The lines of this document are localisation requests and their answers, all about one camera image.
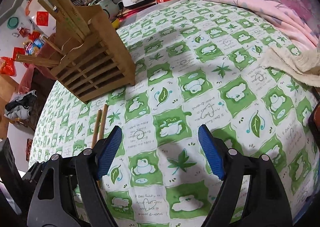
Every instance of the metal screw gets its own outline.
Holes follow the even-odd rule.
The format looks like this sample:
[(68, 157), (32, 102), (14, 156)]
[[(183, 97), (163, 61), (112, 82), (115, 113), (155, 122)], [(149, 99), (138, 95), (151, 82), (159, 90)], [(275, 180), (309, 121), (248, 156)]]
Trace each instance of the metal screw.
[(261, 158), (264, 160), (264, 161), (268, 161), (269, 160), (269, 157), (266, 155), (266, 154), (263, 154), (261, 156)]
[(54, 11), (55, 13), (58, 13), (59, 10), (60, 10), (59, 7), (56, 7), (56, 6), (55, 6), (55, 7), (53, 8), (53, 11)]
[(230, 155), (236, 155), (236, 154), (238, 153), (238, 152), (237, 152), (235, 149), (233, 149), (233, 148), (229, 149), (228, 152), (229, 152)]
[(85, 149), (84, 151), (83, 151), (83, 154), (84, 155), (90, 155), (92, 153), (92, 149), (90, 149), (90, 148), (87, 148), (87, 149)]
[(51, 157), (51, 159), (52, 159), (53, 161), (57, 160), (58, 158), (59, 158), (59, 155), (58, 155), (58, 154), (54, 154), (54, 155), (52, 155), (52, 157)]

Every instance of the tablecloth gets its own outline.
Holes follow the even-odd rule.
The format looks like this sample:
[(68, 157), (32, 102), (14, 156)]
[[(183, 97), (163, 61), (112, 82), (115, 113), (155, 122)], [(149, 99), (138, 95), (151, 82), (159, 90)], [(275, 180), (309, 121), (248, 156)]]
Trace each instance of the tablecloth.
[[(254, 13), (202, 0), (181, 0), (118, 33), (136, 63), (136, 85), (84, 104), (57, 82), (29, 165), (91, 147), (97, 110), (107, 103), (105, 137), (119, 125), (123, 141), (102, 192), (119, 226), (201, 225), (221, 187), (197, 139), (202, 124), (244, 155), (270, 156), (294, 217), (318, 174), (307, 125), (316, 100), (308, 86), (260, 68), (259, 58), (271, 45), (298, 48)], [(233, 221), (248, 183), (244, 177)], [(78, 189), (75, 197), (86, 220)]]

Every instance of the heart drawing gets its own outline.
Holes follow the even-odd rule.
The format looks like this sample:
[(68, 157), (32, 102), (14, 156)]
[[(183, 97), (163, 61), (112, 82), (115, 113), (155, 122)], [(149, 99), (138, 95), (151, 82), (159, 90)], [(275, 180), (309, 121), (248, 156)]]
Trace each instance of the heart drawing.
[(156, 206), (156, 200), (149, 202), (147, 198), (143, 200), (143, 207), (145, 211), (149, 211)]

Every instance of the wooden chopstick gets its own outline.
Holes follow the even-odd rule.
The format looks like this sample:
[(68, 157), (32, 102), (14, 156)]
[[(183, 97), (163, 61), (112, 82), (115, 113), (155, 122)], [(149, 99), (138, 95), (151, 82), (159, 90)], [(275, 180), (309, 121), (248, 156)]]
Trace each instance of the wooden chopstick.
[(98, 129), (99, 129), (99, 124), (100, 124), (101, 114), (102, 114), (102, 110), (99, 109), (98, 113), (97, 113), (96, 124), (94, 125), (91, 148), (93, 148), (95, 146), (95, 144), (97, 143)]
[(104, 126), (106, 125), (106, 119), (107, 119), (107, 112), (108, 112), (108, 105), (105, 104), (103, 107), (103, 112), (102, 112), (101, 125), (100, 125), (100, 130), (99, 130), (99, 140), (103, 139)]

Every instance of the pink blanket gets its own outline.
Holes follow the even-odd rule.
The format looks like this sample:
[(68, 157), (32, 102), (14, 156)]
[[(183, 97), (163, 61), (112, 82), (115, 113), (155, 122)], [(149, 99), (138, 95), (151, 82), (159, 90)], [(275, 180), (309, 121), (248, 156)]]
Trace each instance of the pink blanket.
[(317, 37), (297, 13), (278, 2), (264, 0), (205, 1), (231, 4), (252, 10), (256, 15), (272, 23), (279, 31), (287, 35), (301, 51), (314, 49), (318, 43)]

